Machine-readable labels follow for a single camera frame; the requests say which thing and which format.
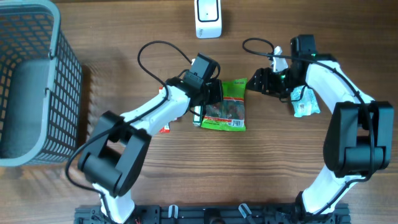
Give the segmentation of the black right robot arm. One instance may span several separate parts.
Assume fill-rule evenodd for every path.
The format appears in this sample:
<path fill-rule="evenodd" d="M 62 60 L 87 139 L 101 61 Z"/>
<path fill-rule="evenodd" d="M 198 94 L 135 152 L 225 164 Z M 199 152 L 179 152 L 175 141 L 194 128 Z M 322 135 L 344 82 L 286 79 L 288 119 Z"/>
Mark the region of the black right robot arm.
<path fill-rule="evenodd" d="M 337 59 L 316 50 L 312 34 L 290 41 L 291 54 L 276 47 L 263 56 L 271 66 L 256 70 L 246 88 L 286 99 L 294 88 L 315 91 L 332 113 L 323 144 L 325 165 L 296 198 L 294 222 L 324 221 L 355 184 L 367 182 L 391 159 L 394 108 L 361 91 L 342 71 Z"/>

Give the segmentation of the green snack bag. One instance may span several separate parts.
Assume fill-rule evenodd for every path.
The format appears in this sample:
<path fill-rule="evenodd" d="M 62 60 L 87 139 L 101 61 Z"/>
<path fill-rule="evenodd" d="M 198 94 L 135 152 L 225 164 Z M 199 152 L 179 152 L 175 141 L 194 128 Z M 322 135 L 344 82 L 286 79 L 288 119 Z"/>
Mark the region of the green snack bag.
<path fill-rule="evenodd" d="M 247 78 L 222 83 L 223 101 L 206 105 L 201 127 L 219 131 L 245 131 L 244 94 Z"/>

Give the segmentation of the teal white tissue pack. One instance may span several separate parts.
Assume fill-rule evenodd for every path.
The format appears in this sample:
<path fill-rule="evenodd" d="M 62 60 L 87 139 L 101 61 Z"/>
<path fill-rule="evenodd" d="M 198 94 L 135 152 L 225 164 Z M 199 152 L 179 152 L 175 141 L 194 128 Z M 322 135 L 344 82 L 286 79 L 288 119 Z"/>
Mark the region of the teal white tissue pack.
<path fill-rule="evenodd" d="M 320 113 L 314 91 L 306 85 L 294 88 L 290 93 L 290 101 L 294 108 L 294 116 L 296 118 Z"/>

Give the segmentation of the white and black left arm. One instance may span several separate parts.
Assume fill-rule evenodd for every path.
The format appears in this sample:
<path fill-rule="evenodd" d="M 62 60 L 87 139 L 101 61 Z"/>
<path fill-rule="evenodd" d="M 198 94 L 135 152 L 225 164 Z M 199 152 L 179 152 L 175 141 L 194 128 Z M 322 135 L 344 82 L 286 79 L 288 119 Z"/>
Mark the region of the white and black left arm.
<path fill-rule="evenodd" d="M 83 146 L 78 169 L 99 193 L 107 221 L 124 223 L 133 213 L 130 189 L 152 137 L 189 109 L 223 99 L 221 81 L 214 76 L 219 66 L 198 54 L 183 78 L 168 79 L 161 92 L 141 107 L 121 115 L 107 111 L 100 117 L 94 135 Z"/>

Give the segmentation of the red stick sachet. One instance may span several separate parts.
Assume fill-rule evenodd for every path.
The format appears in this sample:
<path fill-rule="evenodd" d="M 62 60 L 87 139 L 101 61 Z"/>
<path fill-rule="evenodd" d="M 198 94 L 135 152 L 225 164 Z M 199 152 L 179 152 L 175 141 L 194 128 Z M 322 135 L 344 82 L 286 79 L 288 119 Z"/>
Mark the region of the red stick sachet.
<path fill-rule="evenodd" d="M 170 132 L 170 123 L 167 123 L 162 129 L 159 130 L 159 133 L 169 133 Z"/>

